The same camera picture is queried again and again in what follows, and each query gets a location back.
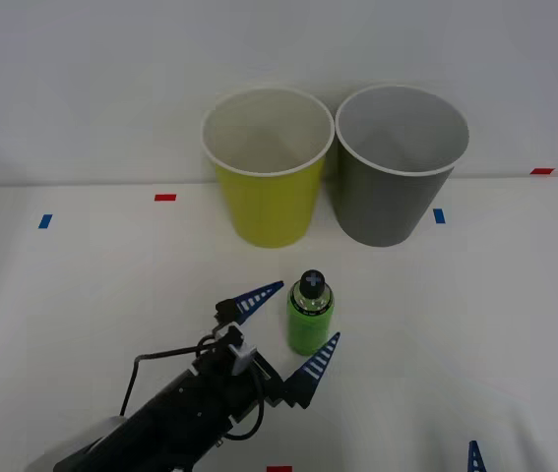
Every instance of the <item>blue tape marker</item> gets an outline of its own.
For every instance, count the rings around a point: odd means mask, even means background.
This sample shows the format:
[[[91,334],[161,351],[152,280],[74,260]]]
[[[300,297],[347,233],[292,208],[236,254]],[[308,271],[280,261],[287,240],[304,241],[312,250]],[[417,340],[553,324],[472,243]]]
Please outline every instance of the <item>blue tape marker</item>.
[[[436,224],[445,224],[445,213],[441,208],[434,208],[434,219]]]
[[[52,214],[46,214],[45,216],[42,217],[42,221],[40,222],[40,225],[38,226],[38,229],[46,229],[49,227],[49,223],[51,222],[51,216],[53,216]]]

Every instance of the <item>gray paper cup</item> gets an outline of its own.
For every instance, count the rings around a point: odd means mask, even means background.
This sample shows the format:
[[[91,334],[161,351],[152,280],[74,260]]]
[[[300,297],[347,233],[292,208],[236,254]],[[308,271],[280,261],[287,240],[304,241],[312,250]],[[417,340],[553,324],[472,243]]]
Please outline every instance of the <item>gray paper cup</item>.
[[[336,131],[338,222],[355,241],[377,247],[410,235],[468,145],[456,108],[401,86],[366,88],[347,98]]]

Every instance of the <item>yellow paper cup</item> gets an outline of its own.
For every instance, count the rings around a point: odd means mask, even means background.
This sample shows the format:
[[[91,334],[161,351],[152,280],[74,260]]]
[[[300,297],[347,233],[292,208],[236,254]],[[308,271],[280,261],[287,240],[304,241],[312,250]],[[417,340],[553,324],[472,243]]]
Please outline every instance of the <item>yellow paper cup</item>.
[[[334,132],[327,107],[299,90],[255,88],[217,104],[203,145],[239,236],[278,248],[305,234]]]

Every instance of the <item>cup rim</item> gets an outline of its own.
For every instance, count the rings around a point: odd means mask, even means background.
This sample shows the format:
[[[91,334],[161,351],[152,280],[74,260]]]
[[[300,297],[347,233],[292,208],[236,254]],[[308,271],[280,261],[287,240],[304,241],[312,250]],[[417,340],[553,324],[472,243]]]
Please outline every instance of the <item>cup rim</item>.
[[[449,164],[447,164],[443,167],[439,167],[437,169],[424,170],[424,171],[420,171],[420,172],[409,172],[409,171],[406,171],[406,170],[390,169],[388,167],[384,167],[383,165],[375,164],[374,162],[371,162],[370,160],[366,159],[365,157],[362,157],[361,155],[359,155],[351,146],[349,146],[346,143],[346,141],[344,140],[344,137],[341,135],[341,131],[340,131],[340,114],[344,110],[344,107],[346,106],[346,104],[349,103],[356,96],[358,96],[358,95],[360,95],[360,94],[362,94],[366,91],[370,91],[370,90],[374,90],[374,89],[392,89],[392,88],[412,89],[412,90],[422,91],[423,93],[427,93],[429,95],[435,96],[436,98],[439,98],[439,99],[445,101],[458,114],[460,114],[460,116],[465,121],[466,133],[469,135],[469,140],[470,140],[470,130],[468,129],[468,121],[466,120],[465,115],[458,108],[456,108],[454,105],[452,105],[449,101],[445,100],[441,96],[437,95],[436,93],[432,93],[431,91],[428,91],[424,88],[416,87],[416,86],[408,86],[408,85],[404,85],[404,84],[377,84],[375,86],[370,86],[370,87],[367,87],[367,88],[361,88],[360,90],[352,93],[351,95],[349,95],[347,98],[344,99],[344,101],[340,105],[340,108],[338,108],[338,111],[336,112],[336,120],[335,120],[336,135],[338,135],[338,139],[340,140],[340,143],[344,147],[344,149],[346,149],[350,153],[350,155],[355,157],[360,162],[366,164],[368,167],[371,167],[373,169],[376,169],[376,170],[379,170],[379,171],[382,171],[382,172],[387,172],[389,174],[401,175],[402,177],[427,177],[427,176],[430,176],[430,175],[441,174],[443,172],[446,172],[446,171],[454,168],[454,166],[462,159],[463,155],[465,155],[466,150],[468,149],[468,142],[467,142],[467,145],[466,145],[465,152],[463,152],[461,155],[459,155],[453,162],[450,162]]]
[[[327,115],[327,118],[329,119],[329,139],[327,140],[327,143],[323,146],[322,150],[320,152],[318,152],[314,157],[309,159],[308,161],[306,161],[306,162],[304,162],[304,163],[302,163],[302,164],[300,164],[296,167],[292,167],[291,169],[282,170],[280,172],[251,172],[251,171],[248,171],[248,170],[241,170],[241,169],[237,169],[235,167],[232,167],[231,165],[228,165],[225,162],[218,159],[217,157],[215,157],[215,155],[211,152],[211,150],[209,149],[209,147],[207,146],[207,143],[205,141],[205,129],[207,127],[207,122],[208,122],[209,118],[217,110],[217,108],[220,105],[224,104],[225,102],[229,101],[230,99],[232,99],[236,96],[246,95],[246,94],[248,94],[250,92],[253,92],[253,91],[288,91],[290,93],[300,95],[300,96],[302,96],[304,98],[307,98],[307,99],[313,101],[314,103],[316,103],[325,112],[325,114]],[[334,141],[335,136],[336,136],[336,124],[335,124],[335,121],[334,121],[334,117],[331,114],[331,111],[329,111],[329,108],[327,107],[327,105],[325,105],[319,98],[316,98],[311,93],[307,93],[306,91],[299,90],[298,88],[290,88],[290,87],[264,87],[264,86],[259,86],[259,87],[247,88],[246,90],[238,91],[238,92],[235,92],[235,93],[229,93],[228,95],[219,99],[216,102],[216,104],[213,106],[213,108],[211,108],[208,112],[205,113],[204,117],[202,118],[202,126],[201,126],[202,149],[204,150],[205,154],[209,157],[209,159],[213,162],[213,164],[218,165],[219,167],[222,167],[226,170],[229,170],[230,172],[233,172],[235,174],[247,175],[249,177],[280,177],[282,175],[295,174],[296,172],[299,172],[303,169],[306,169],[307,167],[313,165],[318,160],[320,160],[327,153],[327,151],[331,147],[331,144]]]

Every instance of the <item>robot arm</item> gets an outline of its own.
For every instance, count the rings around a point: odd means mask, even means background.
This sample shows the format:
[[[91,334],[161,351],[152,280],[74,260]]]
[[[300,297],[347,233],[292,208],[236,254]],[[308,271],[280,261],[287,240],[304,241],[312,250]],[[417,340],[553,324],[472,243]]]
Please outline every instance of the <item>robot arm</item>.
[[[254,297],[265,290],[267,300],[281,286],[282,282],[277,282],[242,297],[251,294]],[[203,345],[201,341],[196,351],[204,352],[193,362],[192,368],[128,420],[119,417],[109,424],[108,428],[112,430],[109,434],[97,436],[91,432],[87,440],[75,443],[77,445],[70,452],[65,446],[60,452],[62,455],[47,457],[46,462],[51,468],[48,465],[47,469],[30,467],[27,472],[191,471],[214,445],[221,445],[223,438],[243,441],[252,437],[263,421],[266,402],[273,407],[285,401],[291,407],[298,403],[307,408],[340,334],[333,336],[284,382],[256,348],[244,342],[238,327],[252,313],[245,313],[240,308],[239,298],[217,304],[218,327],[212,336],[215,342]],[[247,311],[255,311],[261,304],[263,302]],[[245,418],[255,406],[259,407],[259,417],[253,430],[241,437],[230,435],[234,424]]]

